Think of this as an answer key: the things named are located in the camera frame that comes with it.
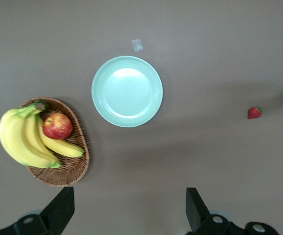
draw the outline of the black metal bracket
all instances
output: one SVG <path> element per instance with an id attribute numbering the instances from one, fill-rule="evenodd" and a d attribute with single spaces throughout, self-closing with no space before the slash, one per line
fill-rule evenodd
<path id="1" fill-rule="evenodd" d="M 264 223 L 249 222 L 242 229 L 222 215 L 210 214 L 196 188 L 187 188 L 186 215 L 192 230 L 187 235 L 279 235 Z"/>
<path id="2" fill-rule="evenodd" d="M 60 235 L 75 211 L 74 189 L 64 187 L 40 214 L 29 214 L 0 230 L 0 235 Z"/>
<path id="3" fill-rule="evenodd" d="M 0 230 L 0 235 L 60 235 L 74 214 L 74 189 L 65 187 L 40 214 L 30 214 Z M 271 226 L 249 222 L 239 228 L 224 216 L 211 214 L 196 188 L 187 188 L 187 235 L 279 235 Z"/>

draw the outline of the plate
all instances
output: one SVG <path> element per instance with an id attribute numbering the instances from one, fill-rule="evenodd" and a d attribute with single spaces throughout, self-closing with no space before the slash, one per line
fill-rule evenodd
<path id="1" fill-rule="evenodd" d="M 148 62 L 134 56 L 119 56 L 99 68 L 91 95 L 105 120 L 120 127 L 136 127 L 155 116 L 162 103 L 163 87 Z"/>

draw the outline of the wicker basket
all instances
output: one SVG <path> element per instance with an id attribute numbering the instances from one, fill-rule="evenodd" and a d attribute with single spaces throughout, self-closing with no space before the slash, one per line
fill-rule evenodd
<path id="1" fill-rule="evenodd" d="M 49 107 L 40 113 L 40 116 L 45 120 L 52 113 L 58 112 L 68 116 L 73 123 L 73 132 L 66 141 L 76 144 L 84 149 L 84 155 L 79 158 L 69 158 L 58 153 L 53 154 L 61 161 L 62 166 L 58 169 L 54 168 L 37 168 L 28 166 L 28 170 L 38 180 L 52 186 L 65 187 L 79 181 L 86 173 L 89 166 L 89 148 L 87 139 L 83 134 L 80 123 L 74 112 L 60 100 L 50 97 L 37 97 L 26 101 L 21 107 L 30 105 L 37 100 L 48 102 Z"/>

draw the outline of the yellow banana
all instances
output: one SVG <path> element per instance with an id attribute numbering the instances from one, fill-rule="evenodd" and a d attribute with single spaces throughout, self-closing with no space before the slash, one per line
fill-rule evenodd
<path id="1" fill-rule="evenodd" d="M 57 163 L 54 160 L 49 160 L 47 155 L 32 147 L 26 139 L 26 118 L 35 110 L 36 105 L 32 104 L 14 113 L 11 110 L 7 111 L 0 119 L 0 142 L 4 150 L 22 165 L 56 167 Z"/>
<path id="2" fill-rule="evenodd" d="M 74 145 L 65 140 L 55 140 L 47 137 L 43 132 L 44 121 L 41 119 L 40 116 L 37 116 L 37 121 L 40 137 L 47 148 L 51 149 L 52 151 L 58 154 L 72 158 L 78 158 L 84 154 L 84 150 L 77 145 Z"/>
<path id="3" fill-rule="evenodd" d="M 54 156 L 49 151 L 49 149 L 46 148 L 39 135 L 38 126 L 37 126 L 38 124 L 37 115 L 39 112 L 40 112 L 39 110 L 33 111 L 26 119 L 26 128 L 25 128 L 26 139 L 28 140 L 30 145 L 32 145 L 35 149 L 47 155 L 49 160 L 55 161 L 57 163 L 55 166 L 61 167 L 60 160 L 56 156 Z"/>

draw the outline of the screw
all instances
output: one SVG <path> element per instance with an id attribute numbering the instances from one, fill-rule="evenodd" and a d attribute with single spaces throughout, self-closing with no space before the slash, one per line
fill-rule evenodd
<path id="1" fill-rule="evenodd" d="M 253 228 L 255 231 L 259 232 L 259 233 L 264 233 L 264 232 L 265 232 L 265 228 L 263 228 L 263 226 L 262 226 L 262 225 L 259 225 L 259 224 L 253 225 L 252 228 Z"/>
<path id="2" fill-rule="evenodd" d="M 23 220 L 23 224 L 28 224 L 30 222 L 32 222 L 34 219 L 32 217 L 28 217 L 25 220 Z"/>
<path id="3" fill-rule="evenodd" d="M 213 221 L 215 223 L 221 224 L 223 222 L 223 219 L 216 215 L 213 217 Z"/>

